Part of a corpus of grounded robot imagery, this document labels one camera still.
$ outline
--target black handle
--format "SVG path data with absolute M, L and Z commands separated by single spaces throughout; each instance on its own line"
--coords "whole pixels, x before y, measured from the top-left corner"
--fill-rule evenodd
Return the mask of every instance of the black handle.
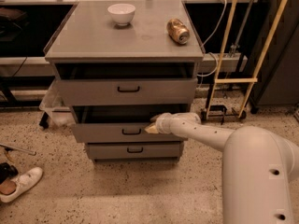
M 139 135 L 139 134 L 141 134 L 141 129 L 139 129 L 139 131 L 136 132 L 136 133 L 128 133 L 124 129 L 122 129 L 121 132 L 122 132 L 123 135 Z
M 120 93 L 135 93 L 140 91 L 140 86 L 137 87 L 137 89 L 134 90 L 122 90 L 121 87 L 118 87 L 118 92 Z
M 127 152 L 128 153 L 142 153 L 143 152 L 143 147 L 141 147 L 140 149 L 130 149 L 129 147 L 127 148 Z

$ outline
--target white bowl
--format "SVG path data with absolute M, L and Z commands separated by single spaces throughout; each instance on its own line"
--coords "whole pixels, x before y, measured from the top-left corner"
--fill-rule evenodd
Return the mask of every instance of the white bowl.
M 128 25 L 135 15 L 135 6 L 131 4 L 115 4 L 107 10 L 119 26 Z

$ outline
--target cable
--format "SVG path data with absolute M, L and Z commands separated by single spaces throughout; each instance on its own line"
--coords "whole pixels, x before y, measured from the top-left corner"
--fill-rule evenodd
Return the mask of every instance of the cable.
M 209 52 L 208 54 L 210 54 L 214 59 L 215 59 L 215 68 L 214 68 L 214 70 L 212 70 L 210 73 L 208 73 L 208 74 L 205 74 L 205 75 L 199 75 L 199 74 L 197 74 L 197 76 L 198 77 L 208 77 L 208 76 L 211 76 L 212 74 L 214 74 L 215 73 L 215 71 L 216 71 L 216 69 L 217 69 L 217 66 L 218 66 L 218 60 L 217 60 L 217 57 L 212 53 L 212 52 Z
M 227 0 L 224 0 L 224 8 L 223 8 L 223 11 L 222 11 L 222 13 L 221 13 L 221 17 L 220 17 L 220 19 L 218 20 L 218 23 L 217 23 L 217 25 L 216 25 L 216 27 L 215 27 L 215 29 L 214 29 L 214 31 L 213 31 L 213 33 L 206 39 L 206 41 L 202 44 L 202 46 L 201 47 L 203 47 L 204 45 L 205 45 L 205 43 L 216 33 L 216 31 L 217 31 L 217 29 L 218 29 L 218 27 L 219 27 L 219 25 L 220 25 L 220 23 L 221 23 L 221 20 L 222 20 L 222 18 L 223 18 L 223 15 L 224 15 L 224 11 L 225 11 L 225 9 L 226 9 L 226 5 L 227 5 Z
M 11 76 L 11 77 L 14 77 L 17 75 L 17 73 L 21 70 L 22 66 L 24 65 L 24 63 L 26 62 L 28 56 L 24 59 L 24 61 L 20 64 L 18 70 L 16 70 L 16 72 Z

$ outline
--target gray countertop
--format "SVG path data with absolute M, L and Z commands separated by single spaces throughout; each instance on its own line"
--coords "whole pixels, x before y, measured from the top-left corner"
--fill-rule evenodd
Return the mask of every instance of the gray countertop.
M 116 3 L 119 2 L 79 2 L 48 50 L 46 60 L 202 60 L 203 53 L 182 1 L 126 2 L 133 4 L 136 11 L 131 24 L 125 27 L 117 26 L 107 12 Z M 168 35 L 166 25 L 172 18 L 180 19 L 190 29 L 187 44 L 179 45 Z

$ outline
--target sneaker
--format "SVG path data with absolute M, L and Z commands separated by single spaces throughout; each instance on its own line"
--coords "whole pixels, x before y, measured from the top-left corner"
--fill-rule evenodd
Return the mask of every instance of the sneaker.
M 18 175 L 17 177 L 12 178 L 11 181 L 15 182 L 17 185 L 16 190 L 9 195 L 0 194 L 0 200 L 3 203 L 9 203 L 15 200 L 26 190 L 32 188 L 40 180 L 42 175 L 43 170 L 36 167 L 23 175 Z

